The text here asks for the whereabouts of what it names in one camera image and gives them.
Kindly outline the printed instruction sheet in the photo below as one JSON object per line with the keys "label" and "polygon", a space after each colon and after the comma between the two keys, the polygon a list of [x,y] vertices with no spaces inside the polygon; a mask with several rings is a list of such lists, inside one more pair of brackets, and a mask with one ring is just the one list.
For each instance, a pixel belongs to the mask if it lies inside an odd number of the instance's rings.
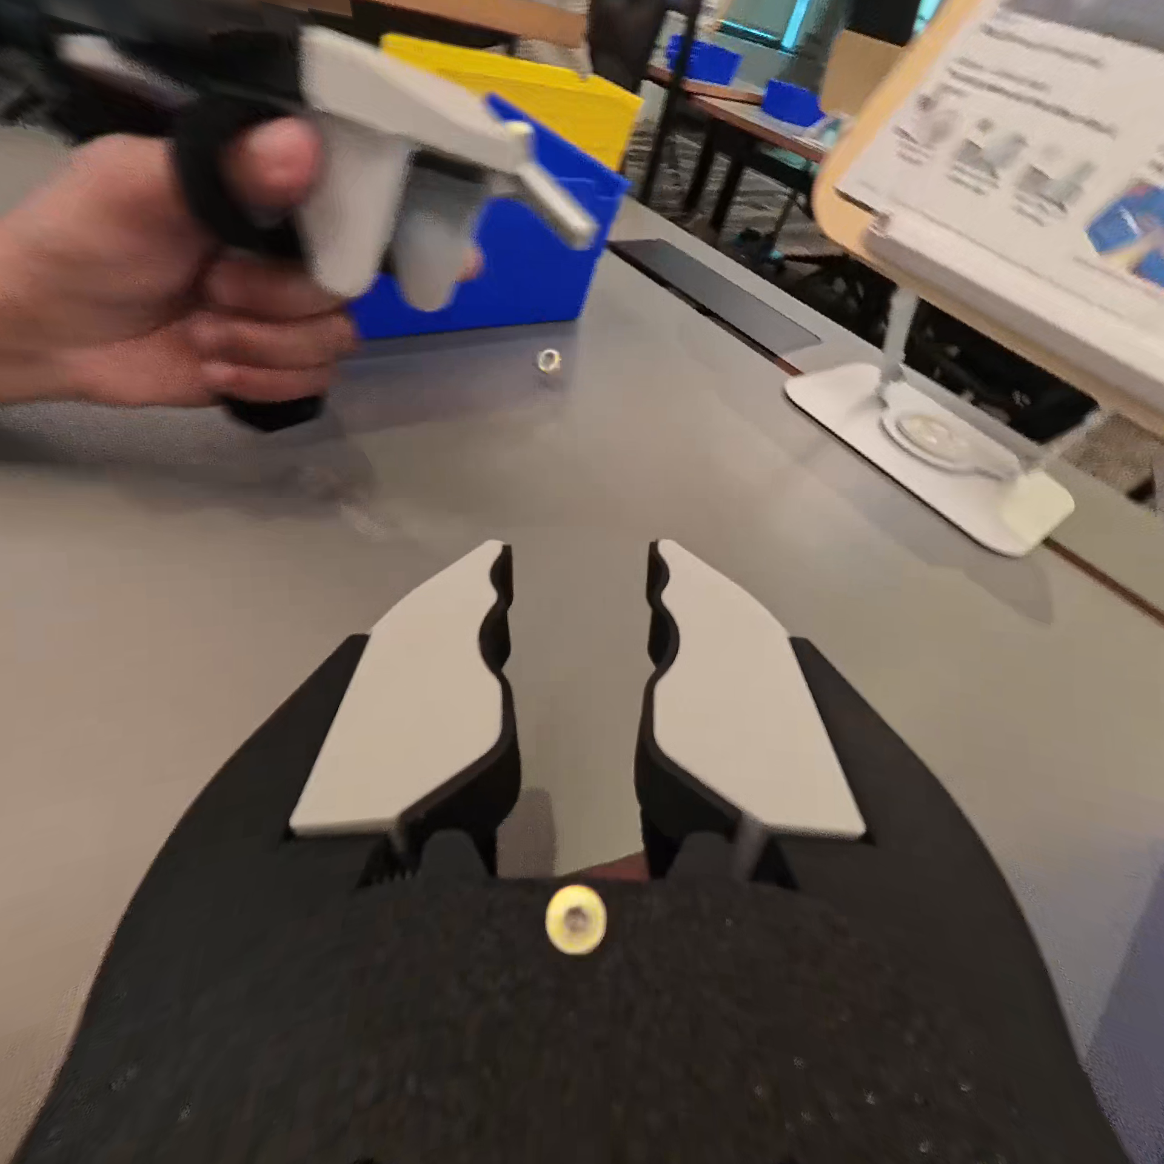
{"label": "printed instruction sheet", "polygon": [[1161,1],[985,4],[837,183],[1126,317],[1161,306]]}

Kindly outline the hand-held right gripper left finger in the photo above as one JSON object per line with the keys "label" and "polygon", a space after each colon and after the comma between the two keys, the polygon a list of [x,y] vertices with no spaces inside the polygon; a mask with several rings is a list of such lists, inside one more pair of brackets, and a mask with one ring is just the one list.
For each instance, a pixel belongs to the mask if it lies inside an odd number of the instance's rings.
{"label": "hand-held right gripper left finger", "polygon": [[432,835],[460,831],[496,870],[497,833],[519,797],[504,676],[512,600],[512,549],[483,542],[372,625],[289,815],[292,835],[375,835],[414,866]]}

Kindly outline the wooden board document stand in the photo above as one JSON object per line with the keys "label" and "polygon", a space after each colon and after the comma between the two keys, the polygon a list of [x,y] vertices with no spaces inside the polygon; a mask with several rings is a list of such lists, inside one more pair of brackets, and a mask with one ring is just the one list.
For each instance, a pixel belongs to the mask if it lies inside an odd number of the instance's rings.
{"label": "wooden board document stand", "polygon": [[785,385],[796,409],[972,542],[1006,558],[1043,543],[1072,513],[1046,465],[1018,452],[952,388],[910,382],[907,332],[920,302],[1129,417],[1161,421],[1161,306],[1126,317],[909,209],[870,210],[838,191],[849,169],[950,40],[992,3],[943,3],[875,90],[855,107],[817,174],[823,233],[895,284],[881,353]]}

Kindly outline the small blue bin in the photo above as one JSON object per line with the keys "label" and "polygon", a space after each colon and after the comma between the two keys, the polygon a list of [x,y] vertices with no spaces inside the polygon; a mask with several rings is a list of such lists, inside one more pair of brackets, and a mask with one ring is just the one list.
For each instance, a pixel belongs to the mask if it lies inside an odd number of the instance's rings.
{"label": "small blue bin", "polygon": [[715,86],[733,86],[742,55],[712,40],[694,39],[688,51],[684,79]]}
{"label": "small blue bin", "polygon": [[767,118],[799,129],[819,125],[824,118],[816,93],[776,77],[767,80],[760,108]]}

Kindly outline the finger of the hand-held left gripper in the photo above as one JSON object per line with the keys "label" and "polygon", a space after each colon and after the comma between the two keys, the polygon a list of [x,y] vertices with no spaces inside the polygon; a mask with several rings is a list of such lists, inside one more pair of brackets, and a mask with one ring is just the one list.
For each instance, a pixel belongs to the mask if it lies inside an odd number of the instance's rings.
{"label": "finger of the hand-held left gripper", "polygon": [[598,233],[593,215],[523,145],[514,154],[514,199],[568,248],[590,248]]}

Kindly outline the yellow plastic bin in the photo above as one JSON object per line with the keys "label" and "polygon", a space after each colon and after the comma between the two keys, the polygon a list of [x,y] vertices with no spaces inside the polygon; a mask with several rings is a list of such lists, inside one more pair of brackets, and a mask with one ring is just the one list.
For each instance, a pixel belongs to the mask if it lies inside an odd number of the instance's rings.
{"label": "yellow plastic bin", "polygon": [[501,97],[611,170],[619,170],[643,98],[595,75],[399,33],[381,50],[478,95]]}

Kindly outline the blue plastic bin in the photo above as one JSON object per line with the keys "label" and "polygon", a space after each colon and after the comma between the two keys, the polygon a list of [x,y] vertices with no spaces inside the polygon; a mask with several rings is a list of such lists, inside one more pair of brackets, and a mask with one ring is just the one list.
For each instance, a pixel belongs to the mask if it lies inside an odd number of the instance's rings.
{"label": "blue plastic bin", "polygon": [[489,94],[485,100],[501,119],[530,125],[537,161],[598,226],[590,248],[575,251],[529,208],[512,198],[494,198],[475,233],[485,260],[480,273],[458,284],[451,301],[436,312],[410,306],[396,280],[381,274],[350,307],[361,339],[561,324],[576,320],[584,309],[629,181],[504,97]]}

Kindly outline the black flat pad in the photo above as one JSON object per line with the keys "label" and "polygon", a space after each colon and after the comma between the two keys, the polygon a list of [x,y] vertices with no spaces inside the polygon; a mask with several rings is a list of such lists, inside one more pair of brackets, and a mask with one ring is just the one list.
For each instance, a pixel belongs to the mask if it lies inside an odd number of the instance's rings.
{"label": "black flat pad", "polygon": [[641,273],[715,327],[733,335],[756,355],[794,368],[794,355],[821,346],[821,338],[803,324],[749,294],[701,259],[658,238],[625,240],[605,249]]}

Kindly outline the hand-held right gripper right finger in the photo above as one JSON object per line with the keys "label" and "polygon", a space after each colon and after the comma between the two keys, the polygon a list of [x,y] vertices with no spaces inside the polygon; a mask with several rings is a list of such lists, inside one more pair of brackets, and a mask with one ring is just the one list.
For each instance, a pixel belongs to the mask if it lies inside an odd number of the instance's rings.
{"label": "hand-held right gripper right finger", "polygon": [[866,840],[780,621],[672,539],[648,546],[645,600],[633,783],[648,876],[665,877],[704,834],[724,844],[740,878],[788,878],[780,840]]}

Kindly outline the person's left hand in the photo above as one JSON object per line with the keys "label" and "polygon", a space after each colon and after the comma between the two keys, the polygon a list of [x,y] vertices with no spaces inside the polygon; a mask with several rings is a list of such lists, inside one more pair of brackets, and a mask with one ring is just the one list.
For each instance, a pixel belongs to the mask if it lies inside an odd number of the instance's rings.
{"label": "person's left hand", "polygon": [[2,217],[2,404],[314,398],[354,341],[342,299],[192,217],[163,138],[73,150]]}

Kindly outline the wooden table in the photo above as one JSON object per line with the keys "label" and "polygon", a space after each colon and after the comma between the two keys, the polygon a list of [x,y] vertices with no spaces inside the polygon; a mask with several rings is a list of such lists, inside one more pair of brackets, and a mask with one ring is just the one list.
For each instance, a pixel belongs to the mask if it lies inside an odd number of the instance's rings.
{"label": "wooden table", "polygon": [[680,84],[679,113],[699,116],[709,129],[708,141],[726,130],[728,140],[710,145],[710,154],[742,156],[759,170],[774,156],[791,156],[802,169],[821,165],[831,147],[817,136],[809,136],[801,126],[777,120],[763,112],[762,94],[755,86],[716,84],[710,82],[683,80]]}

